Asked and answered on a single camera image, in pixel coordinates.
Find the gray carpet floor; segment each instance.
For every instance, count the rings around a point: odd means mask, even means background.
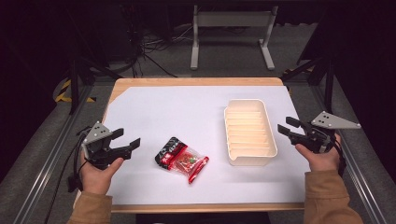
[[[283,71],[296,67],[296,62],[304,49],[306,42],[315,29],[315,24],[299,26],[277,26],[274,28],[269,50],[276,69],[268,71],[258,45],[261,30],[247,28],[241,34],[214,29],[202,32],[200,36],[200,61],[196,71],[190,70],[191,41],[185,39],[169,48],[148,53],[149,57],[160,64],[166,71],[178,77],[281,77]],[[156,64],[139,57],[134,65],[139,77],[170,77]],[[132,70],[121,73],[124,77],[132,77]],[[101,120],[106,109],[108,97],[112,92],[114,82],[98,78],[91,89],[90,96],[96,97],[95,103],[84,103],[66,138],[62,154],[56,166],[48,176],[46,185],[33,205],[33,212],[26,223],[43,223],[48,212],[57,180],[67,155],[73,149],[78,138],[76,133],[92,126]],[[310,120],[323,110],[322,99],[318,97],[323,92],[323,83],[319,87],[310,87],[304,81],[304,74],[289,80],[285,85],[290,87],[290,96],[300,119]],[[0,223],[13,223],[21,210],[26,197],[35,183],[39,172],[53,150],[53,146],[70,119],[68,115],[70,103],[60,102],[43,122],[32,137],[7,177],[0,184]],[[345,97],[337,80],[334,81],[332,110],[334,115],[344,119],[358,121],[353,108]],[[341,131],[343,141],[347,143],[353,160],[359,166],[367,186],[375,201],[367,204],[363,199],[367,194],[359,191],[356,180],[346,171],[344,179],[351,196],[351,207],[361,215],[364,223],[396,223],[396,186],[385,171],[375,154],[363,130]],[[55,203],[51,210],[49,223],[65,223],[72,213],[76,193],[68,193],[65,180],[72,172],[72,163],[66,166]],[[370,207],[377,206],[382,216],[372,216]],[[304,211],[269,212],[272,224],[303,223]],[[112,223],[135,223],[134,214],[113,214]]]

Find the person's left hand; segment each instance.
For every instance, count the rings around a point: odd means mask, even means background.
[[[86,160],[84,153],[81,153],[81,164]],[[113,161],[105,170],[94,167],[89,162],[81,167],[83,191],[106,195],[111,184],[111,177],[120,169],[123,158]]]

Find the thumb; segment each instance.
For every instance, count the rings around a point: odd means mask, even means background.
[[[113,176],[122,166],[123,158],[117,158],[106,169],[105,172],[110,177]]]
[[[308,161],[311,161],[312,156],[314,156],[314,154],[312,153],[311,150],[309,150],[308,148],[306,148],[305,146],[301,145],[301,144],[297,144],[295,146],[295,148],[297,149],[298,152],[300,152],[301,155],[303,155]]]

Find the table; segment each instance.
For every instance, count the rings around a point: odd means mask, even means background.
[[[169,94],[175,95],[166,101]],[[263,167],[231,166],[225,156],[227,147],[222,113],[228,100],[224,101],[223,97],[262,98],[261,94],[265,95],[263,101],[278,154]],[[183,97],[193,103],[188,104]],[[198,105],[203,105],[199,99],[210,102],[205,104],[207,108],[194,114],[194,119],[189,119],[191,113],[200,110]],[[161,116],[157,117],[156,111],[159,110]],[[113,177],[108,192],[113,196],[112,212],[142,214],[303,209],[304,172],[309,167],[289,139],[276,131],[278,121],[286,125],[286,114],[297,116],[286,87],[275,77],[119,79],[110,95],[104,124],[110,130],[124,128],[124,136],[114,140],[111,146],[125,146],[136,137],[141,137],[142,141],[140,148],[132,153],[132,158]],[[178,116],[180,122],[174,122],[173,116]],[[210,159],[191,185],[185,176],[164,170],[154,161],[155,155],[172,134]]]

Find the sleeve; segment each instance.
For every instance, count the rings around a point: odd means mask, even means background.
[[[305,173],[304,224],[363,223],[348,204],[347,188],[337,171]]]
[[[112,197],[82,191],[68,224],[110,223]]]

